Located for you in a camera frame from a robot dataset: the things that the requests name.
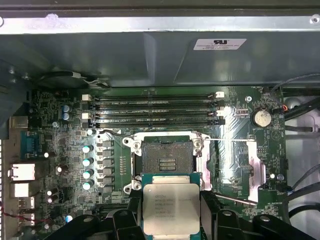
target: white label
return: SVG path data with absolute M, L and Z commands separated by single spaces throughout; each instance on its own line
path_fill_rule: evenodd
M 237 50 L 247 39 L 198 39 L 193 50 Z

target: silver metal plate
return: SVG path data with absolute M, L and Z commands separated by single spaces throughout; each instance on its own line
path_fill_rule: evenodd
M 200 231 L 200 189 L 193 183 L 148 184 L 143 188 L 147 235 L 191 235 Z

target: green circuit board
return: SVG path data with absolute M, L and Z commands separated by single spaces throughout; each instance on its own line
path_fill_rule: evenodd
M 209 110 L 217 112 L 220 109 L 223 111 L 223 116 L 217 114 L 214 117 L 202 116 L 201 114 L 206 110 L 197 115 L 197 111 L 193 109 L 201 109 L 202 105 L 207 104 L 207 99 L 199 100 L 193 97 L 210 96 L 211 93 L 216 92 L 224 93 L 224 96 L 219 98 L 219 101 L 223 101 L 223 107 L 209 105 Z M 83 95 L 89 95 L 90 100 L 83 100 Z M 177 112 L 181 112 L 178 115 L 171 112 L 172 109 L 176 111 L 177 107 L 166 100 L 170 97 L 175 101 L 186 100 L 185 104 L 179 104 Z M 281 91 L 277 92 L 277 97 L 282 100 Z M 101 118 L 96 117 L 98 110 L 92 106 L 96 107 L 109 98 L 114 99 L 113 104 L 110 104 L 117 106 L 116 109 L 119 112 L 114 112 L 114 116 L 107 116 L 108 114 L 104 113 L 104 121 L 100 121 Z M 149 113 L 147 118 L 143 116 L 146 114 L 142 107 L 144 102 L 141 99 L 143 98 L 146 98 L 149 103 L 152 100 L 153 104 L 161 105 L 161 107 L 150 107 L 150 105 L 147 107 L 151 108 L 153 113 L 159 114 L 157 119 Z M 121 99 L 126 103 L 119 105 Z M 67 120 L 64 120 L 66 115 L 62 111 L 65 105 L 70 107 Z M 34 155 L 41 156 L 44 152 L 55 152 L 55 156 L 48 158 L 47 177 L 41 180 L 42 195 L 36 198 L 38 202 L 35 203 L 41 207 L 36 212 L 36 218 L 45 218 L 53 210 L 58 212 L 58 217 L 49 229 L 42 228 L 38 231 L 39 238 L 42 239 L 63 226 L 69 213 L 74 213 L 76 216 L 93 213 L 105 217 L 108 211 L 124 207 L 128 203 L 129 195 L 124 192 L 124 186 L 130 184 L 133 175 L 130 148 L 123 144 L 121 136 L 107 133 L 97 137 L 87 134 L 88 129 L 95 128 L 108 128 L 123 135 L 139 132 L 197 131 L 209 135 L 212 139 L 256 141 L 257 156 L 265 164 L 267 172 L 266 183 L 258 190 L 258 204 L 252 206 L 222 198 L 220 201 L 226 204 L 226 208 L 237 211 L 247 220 L 251 220 L 257 214 L 270 214 L 281 218 L 281 203 L 285 193 L 279 191 L 277 186 L 286 183 L 288 167 L 284 116 L 281 113 L 272 114 L 271 123 L 266 127 L 259 127 L 252 123 L 252 114 L 256 109 L 271 112 L 278 108 L 279 106 L 271 99 L 268 88 L 265 86 L 34 91 L 28 132 L 21 133 L 25 139 L 21 155 L 31 154 L 25 159 L 28 161 L 32 160 Z M 136 116 L 130 118 L 125 111 Z M 83 113 L 87 114 L 89 119 L 84 119 Z M 32 139 L 38 139 L 38 145 L 35 146 L 35 150 L 32 150 L 35 152 L 26 150 L 28 146 L 26 141 L 29 137 L 24 136 L 30 133 L 32 133 Z M 186 140 L 183 137 L 150 137 L 148 141 L 181 143 Z M 103 143 L 107 143 L 109 147 L 102 147 Z M 84 153 L 83 146 L 94 146 L 96 150 Z M 95 181 L 90 190 L 84 190 L 83 183 L 86 180 L 83 178 L 83 172 L 88 168 L 83 166 L 82 161 L 90 157 L 95 159 Z M 57 174 L 57 166 L 67 166 L 68 169 L 63 174 Z M 243 200 L 248 199 L 249 178 L 253 174 L 253 168 L 249 165 L 248 146 L 245 141 L 212 140 L 207 169 L 210 171 L 214 192 Z M 56 186 L 66 189 L 66 197 L 62 201 L 48 204 L 46 191 Z

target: mounting hole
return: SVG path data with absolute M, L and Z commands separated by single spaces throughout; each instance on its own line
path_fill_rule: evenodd
M 121 212 L 119 213 L 119 215 L 123 217 L 123 216 L 127 216 L 128 213 L 127 213 L 126 211 L 121 211 Z
M 134 234 L 132 233 L 132 234 L 130 234 L 130 235 L 128 236 L 128 239 L 129 239 L 129 240 L 135 240 L 135 239 L 136 239 L 136 235 L 134 235 Z
M 83 219 L 83 221 L 85 223 L 88 223 L 88 222 L 91 222 L 92 219 L 93 219 L 92 217 L 86 217 L 85 219 Z
M 310 19 L 311 24 L 317 24 L 319 22 L 320 22 L 320 15 L 318 14 L 313 15 Z

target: wire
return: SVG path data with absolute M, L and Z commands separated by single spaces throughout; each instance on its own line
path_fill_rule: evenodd
M 317 164 L 317 165 L 313 166 L 312 168 L 310 168 L 307 172 L 305 172 L 305 174 L 298 181 L 296 181 L 296 183 L 292 186 L 292 189 L 295 190 L 303 180 L 305 180 L 307 177 L 309 177 L 315 171 L 319 171 L 319 170 L 320 170 L 320 164 Z
M 313 127 L 309 127 L 309 126 L 288 126 L 285 125 L 284 126 L 285 130 L 288 131 L 293 131 L 293 132 L 301 132 L 301 133 L 312 133 L 314 131 Z
M 294 209 L 292 209 L 289 212 L 289 218 L 292 218 L 294 215 L 307 211 L 307 210 L 317 210 L 320 213 L 320 205 L 304 205 L 304 206 L 298 206 Z
M 282 213 L 283 213 L 283 220 L 288 223 L 290 223 L 290 218 L 289 218 L 289 202 L 291 200 L 297 199 L 299 197 L 302 197 L 304 195 L 307 194 L 311 194 L 314 192 L 320 191 L 320 182 L 316 182 L 313 183 L 309 186 L 305 186 L 295 192 L 293 192 L 292 194 L 288 195 L 287 197 L 285 197 L 282 201 Z
M 11 217 L 11 218 L 17 218 L 17 219 L 20 219 L 20 220 L 24 220 L 24 221 L 33 221 L 35 223 L 41 223 L 41 222 L 48 222 L 50 221 L 50 219 L 31 219 L 31 218 L 28 218 L 28 217 L 24 217 L 24 216 L 20 216 L 20 215 L 14 215 L 14 214 L 9 214 L 7 212 L 5 212 L 5 208 L 4 208 L 4 205 L 2 204 L 2 202 L 0 201 L 0 211 L 2 212 L 2 214 L 6 217 Z
M 285 84 L 288 84 L 288 83 L 291 83 L 293 81 L 296 81 L 296 80 L 302 80 L 302 79 L 306 79 L 306 78 L 311 78 L 311 77 L 317 77 L 317 76 L 320 76 L 320 73 L 309 73 L 309 74 L 305 74 L 305 75 L 301 75 L 301 76 L 296 76 L 296 77 L 293 77 L 293 78 L 290 78 L 290 79 L 287 79 L 285 81 L 282 81 L 280 83 L 278 83 L 277 85 L 275 85 L 271 91 L 270 91 L 270 96 L 271 98 L 279 105 L 283 105 L 281 103 L 281 101 L 277 98 L 276 96 L 276 90 L 278 88 L 280 88 L 281 86 L 285 85 Z
M 109 133 L 109 134 L 111 134 L 111 135 L 118 136 L 118 137 L 131 138 L 131 139 L 134 138 L 133 136 L 116 133 L 116 132 L 114 132 L 114 131 L 112 131 L 112 130 L 108 130 L 108 129 L 104 129 L 104 130 L 102 130 L 102 131 L 100 132 L 100 134 L 104 134 L 104 133 Z
M 320 108 L 320 97 L 308 101 L 300 106 L 295 107 L 290 112 L 284 114 L 284 120 L 288 121 L 300 117 L 316 108 Z

